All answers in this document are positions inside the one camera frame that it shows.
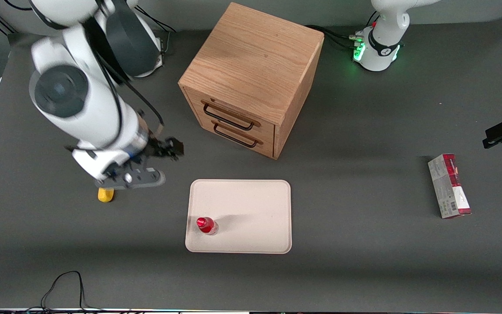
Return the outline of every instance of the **red bottle cap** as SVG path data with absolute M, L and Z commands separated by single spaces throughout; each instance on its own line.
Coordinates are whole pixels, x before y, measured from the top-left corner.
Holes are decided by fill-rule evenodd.
M 197 219 L 197 226 L 201 231 L 207 234 L 213 230 L 214 220 L 209 217 L 199 217 L 199 219 Z

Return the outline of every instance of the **yellow block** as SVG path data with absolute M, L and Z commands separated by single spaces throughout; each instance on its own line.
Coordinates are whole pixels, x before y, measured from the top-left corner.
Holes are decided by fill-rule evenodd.
M 103 203 L 108 203 L 112 201 L 114 194 L 114 189 L 104 189 L 98 188 L 98 200 Z

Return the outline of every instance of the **wooden cabinet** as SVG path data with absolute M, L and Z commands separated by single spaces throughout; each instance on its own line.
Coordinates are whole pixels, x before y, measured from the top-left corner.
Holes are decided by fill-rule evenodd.
M 179 85 L 201 127 L 277 159 L 313 84 L 323 39 L 231 3 Z

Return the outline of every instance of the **gray table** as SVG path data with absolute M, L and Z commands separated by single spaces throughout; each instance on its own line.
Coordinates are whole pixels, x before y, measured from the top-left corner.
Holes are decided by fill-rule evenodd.
M 33 38 L 14 44 L 0 84 L 0 307 L 34 306 L 79 270 L 89 303 L 105 308 L 502 312 L 502 145 L 482 147 L 502 121 L 502 20 L 412 26 L 383 73 L 327 41 L 278 161 L 194 119 L 177 80 L 206 37 L 175 34 L 166 66 L 135 83 L 187 155 L 153 162 L 163 187 L 109 204 L 62 148 L 75 140 L 30 102 Z M 470 217 L 439 217 L 426 159 L 441 153 L 457 154 Z M 199 178 L 289 181 L 291 251 L 188 252 Z M 76 307 L 77 293 L 64 278 L 48 304 Z

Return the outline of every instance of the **green led light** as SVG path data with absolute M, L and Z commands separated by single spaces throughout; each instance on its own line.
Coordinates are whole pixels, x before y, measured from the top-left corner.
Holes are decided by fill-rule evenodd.
M 400 50 L 400 44 L 398 45 L 398 47 L 396 47 L 396 52 L 394 53 L 394 56 L 392 57 L 392 60 L 396 60 L 396 57 L 398 56 L 398 50 Z
M 356 52 L 354 52 L 354 59 L 356 61 L 360 61 L 364 51 L 365 51 L 365 44 L 361 43 L 360 46 L 356 48 Z

